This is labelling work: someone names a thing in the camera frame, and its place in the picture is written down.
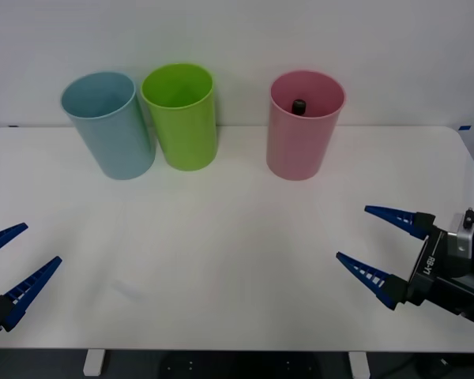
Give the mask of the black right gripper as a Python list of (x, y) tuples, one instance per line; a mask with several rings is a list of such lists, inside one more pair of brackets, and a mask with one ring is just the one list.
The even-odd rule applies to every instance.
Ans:
[(338, 252), (337, 260), (388, 309), (399, 303), (420, 306), (428, 301), (453, 314), (474, 316), (474, 249), (450, 254), (457, 243), (448, 232), (434, 227), (435, 216), (424, 212), (375, 205), (364, 211), (425, 240), (409, 281), (378, 270)]

